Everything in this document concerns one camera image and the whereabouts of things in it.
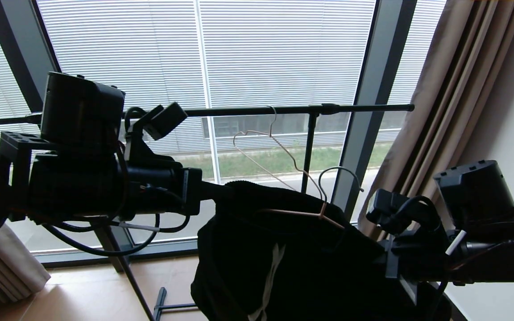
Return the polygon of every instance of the window frame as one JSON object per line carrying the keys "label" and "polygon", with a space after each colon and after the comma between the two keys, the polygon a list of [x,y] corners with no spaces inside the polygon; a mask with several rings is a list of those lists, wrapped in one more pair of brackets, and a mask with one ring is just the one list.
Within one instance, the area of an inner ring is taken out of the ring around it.
{"label": "window frame", "polygon": [[[199,0],[192,1],[199,19]],[[415,6],[416,1],[412,0],[376,0],[355,104],[387,103]],[[36,0],[0,0],[0,44],[30,110],[41,112],[47,72],[60,72],[61,69]],[[360,180],[364,177],[382,116],[383,112],[359,112],[349,119],[340,164],[355,171]],[[214,177],[216,183],[220,183],[213,118],[208,118],[207,123],[209,139],[212,141],[212,156],[215,159]],[[347,175],[337,174],[333,203],[344,209],[348,217],[352,215],[358,192]],[[112,231],[122,250],[136,246],[126,228],[113,227]],[[104,248],[112,248],[104,235],[97,233],[97,237]],[[161,241],[153,242],[127,259],[163,258],[196,252],[197,244],[194,239]],[[79,251],[38,254],[36,257],[47,268],[111,262],[117,272],[122,271],[114,258],[101,258]]]}

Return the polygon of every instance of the wire hanger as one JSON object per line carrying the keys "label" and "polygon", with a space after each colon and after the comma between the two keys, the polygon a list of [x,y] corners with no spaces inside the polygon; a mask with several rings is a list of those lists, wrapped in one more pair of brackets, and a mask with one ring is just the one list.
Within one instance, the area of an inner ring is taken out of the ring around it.
{"label": "wire hanger", "polygon": [[327,207],[327,195],[326,193],[324,193],[324,191],[321,189],[321,187],[319,186],[320,184],[316,184],[315,180],[304,170],[298,168],[297,164],[296,164],[296,159],[294,158],[294,156],[291,154],[291,152],[289,152],[280,142],[279,140],[277,140],[277,138],[275,138],[273,136],[273,124],[275,123],[275,121],[277,121],[277,110],[275,110],[275,108],[273,106],[267,106],[267,107],[270,107],[273,109],[273,112],[275,113],[275,118],[273,119],[273,122],[271,122],[271,124],[269,125],[269,133],[266,133],[266,132],[258,132],[258,131],[255,131],[255,130],[246,130],[244,132],[238,132],[237,134],[235,134],[233,136],[233,147],[235,149],[237,149],[237,151],[239,151],[241,154],[243,154],[245,157],[249,158],[249,160],[251,160],[251,162],[255,163],[255,165],[259,166],[262,170],[264,170],[265,172],[267,172],[269,175],[271,175],[272,177],[274,177],[277,181],[280,181],[281,183],[283,183],[284,185],[286,185],[287,187],[289,187],[290,189],[292,189],[293,191],[296,191],[296,189],[294,189],[292,186],[290,186],[289,184],[285,183],[283,180],[281,180],[279,177],[277,177],[275,174],[271,173],[269,170],[267,170],[265,167],[261,166],[261,164],[257,163],[257,161],[255,161],[255,159],[251,158],[251,156],[247,155],[245,152],[243,152],[240,148],[238,148],[235,144],[235,138],[237,138],[237,136],[239,135],[243,135],[243,136],[246,136],[249,132],[253,132],[255,134],[259,134],[259,135],[265,135],[265,136],[269,136],[270,138],[272,138],[275,143],[277,143],[277,145],[279,145],[288,155],[289,157],[291,157],[292,161],[293,161],[293,166],[294,166],[294,169],[297,170],[298,172],[300,173],[303,173],[304,175],[306,175],[308,177],[308,179],[310,179],[310,181],[312,181],[312,183],[315,185],[315,187],[318,189],[319,193],[320,193],[320,199],[323,201],[323,205],[320,209],[320,212],[319,213],[308,213],[308,212],[300,212],[300,211],[288,211],[288,210],[276,210],[276,209],[265,209],[263,211],[267,211],[267,212],[272,212],[272,213],[280,213],[280,214],[291,214],[291,215],[303,215],[303,216],[309,216],[309,217],[318,217],[320,219],[324,219],[325,221],[331,223],[332,225],[338,227],[338,228],[341,228],[341,229],[344,229],[344,226],[340,225],[339,223],[333,221],[332,219],[326,217],[324,215],[324,212],[326,210],[326,207]]}

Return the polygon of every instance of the pavement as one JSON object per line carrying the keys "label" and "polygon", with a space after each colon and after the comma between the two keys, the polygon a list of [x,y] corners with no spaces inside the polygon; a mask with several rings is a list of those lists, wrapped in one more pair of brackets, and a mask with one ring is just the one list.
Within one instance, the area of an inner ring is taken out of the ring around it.
{"label": "pavement", "polygon": [[[365,191],[368,191],[370,189],[377,172],[377,169],[368,170],[366,172],[364,181],[362,183],[362,188],[365,189]],[[301,177],[301,175],[284,175],[281,178],[285,183],[287,183],[294,189],[300,190]],[[317,181],[318,174],[312,174],[312,177]],[[323,188],[326,190],[327,194],[329,195],[329,198],[332,195],[332,191],[334,189],[335,177],[336,173],[326,173],[326,175],[323,176]],[[286,185],[280,183],[276,179],[263,179],[263,177],[245,177],[245,179],[247,179],[248,181],[254,181],[255,183],[259,183],[261,185],[287,188]],[[316,189],[316,187],[310,182],[307,187],[307,193],[315,197],[320,196],[318,189]],[[352,214],[352,222],[357,220],[359,211],[361,210],[361,207],[365,202],[365,199],[366,193],[360,193],[355,209]],[[214,216],[214,214],[215,203],[211,200],[202,201],[200,205],[200,213],[194,217],[191,217],[190,223],[186,226],[186,228],[184,228],[182,231],[172,234],[158,233],[154,240],[192,238],[196,236],[198,230],[202,226],[204,226],[209,221],[209,219]],[[184,220],[184,217],[182,215],[175,213],[163,213],[161,215],[161,227],[179,226]],[[129,223],[153,226],[154,217],[153,215],[137,215],[136,218]],[[20,222],[8,222],[8,225],[17,234],[19,239],[27,246],[27,248],[30,251],[56,251],[61,249],[72,249],[63,241],[55,238],[47,230],[45,230],[41,226],[37,226],[32,221],[25,220]],[[130,230],[130,234],[132,235],[134,242],[137,243],[141,243],[144,240],[146,240],[149,237],[150,233],[151,232],[149,231],[143,230]],[[96,237],[94,232],[65,232],[65,234],[73,238],[74,240],[77,240],[77,242],[81,242],[87,246],[100,246],[100,242],[98,242],[98,238]]]}

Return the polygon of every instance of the black garment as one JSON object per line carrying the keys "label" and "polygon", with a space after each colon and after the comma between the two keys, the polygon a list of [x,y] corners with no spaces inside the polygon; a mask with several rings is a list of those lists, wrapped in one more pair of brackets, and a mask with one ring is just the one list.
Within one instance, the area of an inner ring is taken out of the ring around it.
{"label": "black garment", "polygon": [[310,195],[248,181],[227,185],[234,197],[216,201],[216,215],[198,232],[199,264],[191,285],[194,301],[210,321],[247,321],[263,305],[275,244],[285,250],[265,309],[267,321],[407,321],[423,314],[410,308],[398,283],[384,279],[372,264],[383,248],[349,225],[338,207],[329,205],[326,215],[344,231],[315,217],[256,213],[320,211],[322,201]]}

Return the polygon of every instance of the brown curtain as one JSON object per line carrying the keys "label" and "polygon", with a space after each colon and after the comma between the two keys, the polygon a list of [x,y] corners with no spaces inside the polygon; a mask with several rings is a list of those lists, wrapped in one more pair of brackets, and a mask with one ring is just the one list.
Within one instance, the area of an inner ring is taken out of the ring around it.
{"label": "brown curtain", "polygon": [[41,291],[51,278],[6,224],[0,228],[0,301],[15,302]]}
{"label": "brown curtain", "polygon": [[[447,1],[412,97],[415,110],[406,117],[367,199],[376,189],[387,189],[437,201],[431,177],[457,164],[488,108],[485,102],[513,35],[514,1]],[[359,228],[378,239],[381,231],[365,218],[366,207]]]}

